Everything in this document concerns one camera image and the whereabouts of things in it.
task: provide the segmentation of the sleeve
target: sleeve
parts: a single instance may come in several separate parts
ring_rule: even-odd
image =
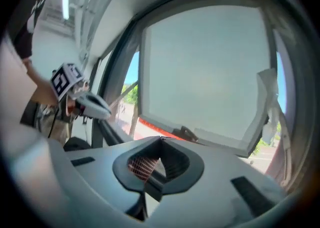
[[[32,37],[33,34],[28,32],[26,25],[24,25],[13,41],[15,50],[21,59],[28,58],[32,55]]]
[[[45,0],[21,0],[8,24],[8,32],[21,59],[32,55],[32,39]]]

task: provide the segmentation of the ceiling light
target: ceiling light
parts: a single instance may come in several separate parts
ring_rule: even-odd
[[[69,19],[69,0],[62,0],[62,15],[64,19]]]

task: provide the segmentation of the mesh net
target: mesh net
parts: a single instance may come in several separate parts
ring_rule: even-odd
[[[151,173],[155,170],[158,159],[150,159],[147,157],[133,157],[128,162],[128,168],[139,179],[146,182]]]

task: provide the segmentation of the road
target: road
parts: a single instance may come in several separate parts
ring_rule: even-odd
[[[117,121],[121,128],[129,134],[131,120],[134,113],[134,105],[121,103],[121,107],[117,114]],[[149,137],[149,136],[163,136],[161,133],[147,127],[146,125],[137,122],[134,139],[138,140],[141,138]],[[260,151],[257,155],[246,158],[240,158],[244,162],[250,164],[253,161],[252,167],[260,171],[261,173],[265,173],[268,169],[269,164],[272,161],[273,156],[275,155],[276,147],[269,146],[260,146]]]

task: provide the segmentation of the blue sky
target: blue sky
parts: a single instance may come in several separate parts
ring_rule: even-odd
[[[277,59],[277,81],[278,81],[278,102],[279,105],[283,111],[283,113],[286,112],[287,107],[287,97],[286,97],[286,81],[285,81],[285,75],[284,75],[284,67],[281,62],[280,54],[276,53],[276,59]],[[125,84],[133,84],[138,79],[138,65],[139,65],[139,52],[136,52],[132,58],[131,64],[129,66],[128,73],[126,75],[126,78],[124,80]]]

